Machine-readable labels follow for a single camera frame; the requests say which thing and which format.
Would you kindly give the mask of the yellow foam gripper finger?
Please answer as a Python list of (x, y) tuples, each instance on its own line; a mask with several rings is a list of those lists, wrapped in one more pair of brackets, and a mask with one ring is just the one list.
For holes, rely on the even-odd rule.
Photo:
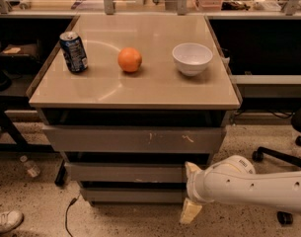
[(185, 166), (188, 180), (190, 180), (196, 172), (201, 171), (201, 169), (196, 164), (191, 162), (186, 162)]
[(200, 213), (201, 209), (202, 209), (201, 204), (197, 204), (191, 201), (189, 198), (186, 198), (181, 213), (180, 223), (190, 224)]

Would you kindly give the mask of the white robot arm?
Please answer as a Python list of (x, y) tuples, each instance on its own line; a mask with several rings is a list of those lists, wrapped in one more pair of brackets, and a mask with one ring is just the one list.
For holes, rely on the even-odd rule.
[(257, 174), (234, 155), (205, 170), (186, 162), (187, 194), (180, 223), (190, 224), (207, 203), (249, 204), (301, 214), (301, 171)]

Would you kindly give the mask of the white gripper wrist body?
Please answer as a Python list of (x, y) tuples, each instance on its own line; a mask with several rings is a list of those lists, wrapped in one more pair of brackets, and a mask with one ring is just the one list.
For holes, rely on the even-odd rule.
[(213, 198), (205, 188), (205, 172), (196, 172), (190, 180), (187, 180), (187, 193), (191, 201), (195, 203), (211, 203)]

